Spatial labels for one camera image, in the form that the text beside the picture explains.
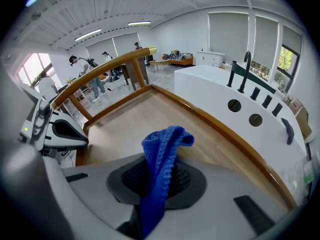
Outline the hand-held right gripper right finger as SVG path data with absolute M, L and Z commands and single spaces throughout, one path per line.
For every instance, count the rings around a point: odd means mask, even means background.
M 206 190 L 191 207 L 165 211 L 149 240 L 254 239 L 257 233 L 234 201 L 242 196 L 250 197 L 273 223 L 288 213 L 284 204 L 240 172 L 190 158 L 181 161 L 204 174 Z

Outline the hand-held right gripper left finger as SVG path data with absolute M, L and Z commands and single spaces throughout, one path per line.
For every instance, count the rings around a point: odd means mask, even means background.
M 68 240 L 142 240 L 140 196 L 122 175 L 144 160 L 142 153 L 101 164 L 60 168 L 43 158 L 54 199 L 67 226 Z

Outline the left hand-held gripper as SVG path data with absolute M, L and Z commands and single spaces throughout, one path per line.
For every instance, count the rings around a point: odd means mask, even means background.
M 22 91 L 31 100 L 31 110 L 19 133 L 19 141 L 33 146 L 37 151 L 51 149 L 79 149 L 89 144 L 89 139 L 74 119 L 54 110 L 41 93 L 25 83 Z

